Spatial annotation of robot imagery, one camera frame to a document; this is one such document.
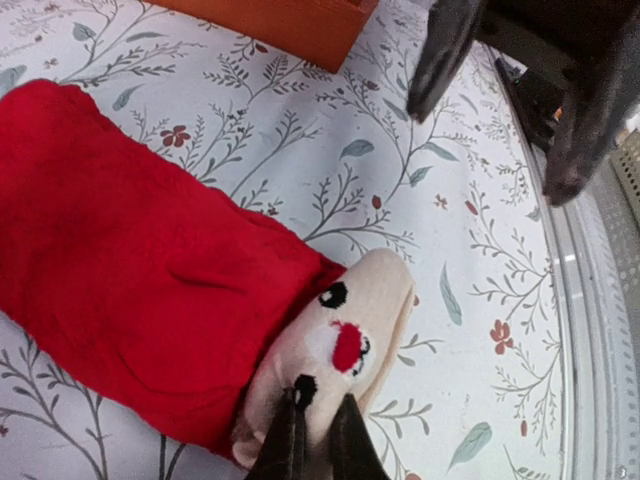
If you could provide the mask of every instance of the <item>red flower print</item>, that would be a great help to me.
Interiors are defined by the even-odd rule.
[[[467,200],[466,202],[464,202],[464,204],[467,206],[467,208],[469,209],[469,211],[471,213],[473,213],[474,215],[478,215],[478,209],[476,208],[476,206],[471,203],[469,200]]]
[[[502,323],[496,320],[493,330],[490,332],[491,339],[497,343],[496,353],[504,355],[506,348],[513,348],[513,338],[511,336],[511,328],[508,323]]]
[[[371,205],[373,205],[373,208],[375,208],[376,210],[380,210],[380,208],[382,208],[382,200],[379,196],[374,195],[371,199]]]
[[[164,137],[164,140],[162,140],[162,144],[165,147],[170,147],[171,145],[173,145],[174,147],[180,148],[184,145],[185,140],[189,140],[191,138],[191,135],[185,132],[186,129],[187,127],[185,127],[184,125],[177,125],[173,127],[173,131],[164,130],[160,132],[160,135]]]

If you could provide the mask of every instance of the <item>leaf pattern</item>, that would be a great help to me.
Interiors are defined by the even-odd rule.
[[[27,71],[25,65],[7,68],[0,72],[0,98],[13,90],[17,85],[20,77]]]
[[[429,150],[436,155],[438,155],[441,159],[447,160],[449,162],[457,162],[458,159],[448,150],[436,145],[435,143],[429,142],[424,147],[426,150]]]
[[[373,144],[368,140],[354,140],[344,147],[340,158],[344,157],[361,157],[367,153],[373,152]]]
[[[425,177],[427,176],[427,173],[429,173],[429,170],[431,170],[431,167],[422,167],[417,169],[409,177],[409,184],[412,187],[415,187],[416,185],[418,185],[418,183],[420,183],[422,180],[425,179]]]
[[[116,101],[113,102],[112,108],[117,112],[118,110],[122,110],[124,107],[126,107],[133,92],[135,92],[141,86],[142,85],[136,85],[135,87],[129,87],[123,90],[122,93],[118,95]]]
[[[489,443],[492,436],[493,431],[487,422],[478,423],[474,426],[453,453],[449,470],[459,463],[465,463],[475,458]]]
[[[460,309],[460,304],[451,290],[446,263],[442,267],[442,273],[440,274],[440,293],[442,294],[442,299],[447,307],[447,312],[449,312],[449,318],[451,321],[456,325],[462,325],[462,310]]]
[[[402,120],[403,122],[407,122],[409,120],[409,116],[407,115],[407,113],[404,110],[402,110],[400,107],[396,106],[386,98],[383,99],[383,101],[385,105],[389,107],[389,110],[391,110],[394,113],[394,115],[398,117],[400,120]]]
[[[73,24],[73,38],[78,40],[79,42],[85,42],[91,38],[96,36],[96,32],[91,30],[91,28],[83,25],[82,23],[74,22]]]
[[[451,466],[463,480],[561,478],[549,254],[482,46],[418,125],[404,105],[427,12],[407,0],[379,2],[337,75],[138,0],[4,0],[0,12],[0,96],[27,77],[80,86],[131,138],[330,258],[385,247],[405,259],[414,313],[367,416],[392,480]],[[7,478],[47,480],[54,464],[70,480],[244,478],[78,384],[9,320],[0,328]],[[460,446],[477,418],[504,448]]]
[[[125,42],[131,43],[131,42],[135,42],[136,40],[142,40],[143,38],[158,38],[158,37],[166,37],[166,35],[163,35],[162,33],[156,33],[156,32],[140,32],[140,33],[131,35],[130,37],[127,37]]]

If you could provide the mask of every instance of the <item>green leaf print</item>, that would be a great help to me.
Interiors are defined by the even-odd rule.
[[[13,391],[16,392],[18,395],[24,395],[26,397],[33,397],[33,395],[31,395],[31,393],[29,393],[28,390],[22,388],[22,387],[13,387]]]
[[[409,185],[411,185],[411,188],[415,187],[418,183],[424,180],[427,176],[427,173],[429,173],[429,170],[431,170],[431,167],[422,167],[413,172],[409,177]]]
[[[387,107],[389,107],[389,110],[391,110],[393,113],[395,113],[396,117],[398,117],[400,120],[402,120],[403,122],[406,122],[406,121],[409,120],[409,117],[407,116],[407,114],[400,107],[394,105],[393,103],[391,103],[386,98],[384,98],[383,101],[384,101],[384,104]]]
[[[491,426],[487,422],[479,423],[473,427],[456,448],[449,464],[449,470],[459,463],[472,460],[489,443],[492,435]]]
[[[540,221],[540,207],[536,205],[536,207],[531,211],[531,213],[527,214],[527,218],[530,218],[534,222]]]
[[[158,38],[158,37],[166,37],[166,35],[163,35],[162,33],[156,33],[156,32],[140,32],[140,33],[133,34],[130,37],[127,37],[125,42],[131,43],[131,42],[135,42],[136,40],[141,40],[143,38]]]
[[[407,367],[415,367],[416,361],[412,358],[403,357],[402,355],[398,355],[398,360],[404,363]]]
[[[60,401],[60,394],[56,393],[56,395],[53,397],[53,400],[51,400],[51,411],[53,412],[53,409],[56,408],[56,405],[58,405],[58,402]]]
[[[440,274],[440,292],[442,293],[444,304],[447,306],[447,311],[449,312],[451,321],[456,325],[462,325],[462,310],[460,309],[460,304],[451,290],[446,263],[444,264],[444,267],[442,267],[442,273]]]
[[[120,95],[118,95],[116,101],[113,102],[112,108],[117,112],[118,110],[122,110],[124,107],[126,107],[127,103],[129,103],[131,95],[133,95],[133,92],[135,92],[141,86],[142,85],[136,85],[135,87],[130,87],[124,90]]]
[[[26,71],[27,67],[25,65],[19,65],[0,72],[0,98],[16,87],[18,80]]]
[[[444,148],[442,148],[439,145],[436,145],[435,143],[432,142],[428,142],[425,146],[425,149],[435,153],[436,155],[438,155],[441,159],[443,160],[447,160],[448,162],[458,162],[459,160],[448,150],[445,150]]]
[[[467,105],[469,105],[473,109],[474,112],[476,112],[476,115],[478,115],[479,113],[478,107],[475,106],[475,104],[471,101],[469,97],[467,97],[466,95],[460,94],[460,98],[464,100],[467,103]]]
[[[398,75],[398,78],[396,78],[396,83],[400,87],[400,90],[402,90],[403,92],[407,91],[407,86],[404,84],[404,82],[402,81],[399,75]]]
[[[95,38],[96,32],[82,23],[73,22],[73,38],[79,42],[86,42],[90,38]]]
[[[344,147],[340,158],[344,157],[361,157],[367,153],[373,152],[373,145],[368,140],[354,140],[349,145]]]

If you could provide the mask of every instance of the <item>red nose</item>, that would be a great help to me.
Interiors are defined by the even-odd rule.
[[[340,328],[340,333],[333,351],[333,366],[339,372],[346,373],[355,368],[360,359],[362,332],[352,323],[335,322],[334,325]]]

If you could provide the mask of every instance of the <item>floral tablecloth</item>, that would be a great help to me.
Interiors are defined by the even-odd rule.
[[[562,345],[529,170],[480,45],[427,122],[409,121],[426,17],[381,1],[332,76],[136,0],[0,0],[0,95],[80,85],[128,135],[329,257],[399,252],[419,305],[367,419],[391,478],[559,478]],[[5,318],[0,349],[3,480],[241,477],[76,383]]]

